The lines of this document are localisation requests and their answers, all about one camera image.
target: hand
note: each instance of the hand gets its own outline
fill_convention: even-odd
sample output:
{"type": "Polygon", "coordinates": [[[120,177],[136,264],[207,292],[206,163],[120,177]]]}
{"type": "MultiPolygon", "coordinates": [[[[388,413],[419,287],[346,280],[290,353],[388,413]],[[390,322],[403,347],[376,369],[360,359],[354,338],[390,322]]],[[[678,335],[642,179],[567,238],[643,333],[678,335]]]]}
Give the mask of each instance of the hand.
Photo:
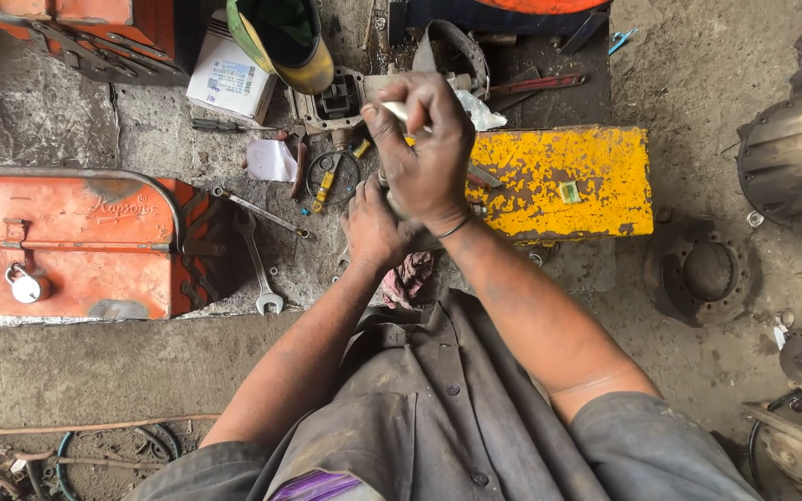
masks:
{"type": "Polygon", "coordinates": [[[390,111],[377,103],[361,110],[393,198],[433,234],[456,227],[469,211],[464,190],[475,142],[472,121],[437,73],[405,73],[377,97],[407,102],[407,131],[416,134],[410,147],[390,111]],[[431,133],[423,130],[427,125],[431,133]]]}
{"type": "Polygon", "coordinates": [[[400,266],[415,234],[411,231],[414,224],[398,222],[374,172],[357,185],[355,196],[349,200],[349,209],[340,217],[349,243],[350,264],[375,267],[382,274],[400,266]]]}

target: cardboard box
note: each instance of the cardboard box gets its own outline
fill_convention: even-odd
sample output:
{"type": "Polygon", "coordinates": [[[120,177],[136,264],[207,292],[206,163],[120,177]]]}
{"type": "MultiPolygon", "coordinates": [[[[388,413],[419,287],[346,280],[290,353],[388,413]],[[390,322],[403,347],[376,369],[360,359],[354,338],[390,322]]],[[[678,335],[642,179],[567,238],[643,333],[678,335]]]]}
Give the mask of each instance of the cardboard box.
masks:
{"type": "Polygon", "coordinates": [[[231,38],[225,9],[212,14],[187,99],[261,127],[271,103],[276,75],[265,73],[231,38]]]}

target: barcode label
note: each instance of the barcode label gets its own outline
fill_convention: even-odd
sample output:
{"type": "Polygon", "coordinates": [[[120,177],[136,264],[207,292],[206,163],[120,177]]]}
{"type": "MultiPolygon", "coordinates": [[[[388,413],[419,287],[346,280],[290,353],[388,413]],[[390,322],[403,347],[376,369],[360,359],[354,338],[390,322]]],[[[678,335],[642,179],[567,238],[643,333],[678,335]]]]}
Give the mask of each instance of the barcode label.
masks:
{"type": "Polygon", "coordinates": [[[256,67],[245,64],[217,61],[212,63],[212,73],[207,87],[215,92],[232,92],[249,96],[252,88],[252,76],[256,67]]]}

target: fingernail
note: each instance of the fingernail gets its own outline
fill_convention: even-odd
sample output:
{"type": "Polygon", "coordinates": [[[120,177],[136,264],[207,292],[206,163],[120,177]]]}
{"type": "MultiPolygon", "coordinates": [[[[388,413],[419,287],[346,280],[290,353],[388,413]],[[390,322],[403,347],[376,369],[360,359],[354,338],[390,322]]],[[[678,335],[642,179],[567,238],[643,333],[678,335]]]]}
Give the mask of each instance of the fingernail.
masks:
{"type": "Polygon", "coordinates": [[[361,109],[361,114],[364,120],[373,120],[376,118],[380,111],[373,104],[365,104],[361,109]]]}

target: purple fabric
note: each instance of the purple fabric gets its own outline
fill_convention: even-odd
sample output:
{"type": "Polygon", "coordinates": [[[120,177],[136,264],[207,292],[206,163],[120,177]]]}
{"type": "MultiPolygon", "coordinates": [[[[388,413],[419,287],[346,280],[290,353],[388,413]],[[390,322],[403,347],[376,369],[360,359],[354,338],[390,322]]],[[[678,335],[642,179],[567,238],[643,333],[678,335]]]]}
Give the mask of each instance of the purple fabric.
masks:
{"type": "Polygon", "coordinates": [[[361,483],[342,473],[315,470],[283,484],[271,496],[271,501],[325,501],[361,483]]]}

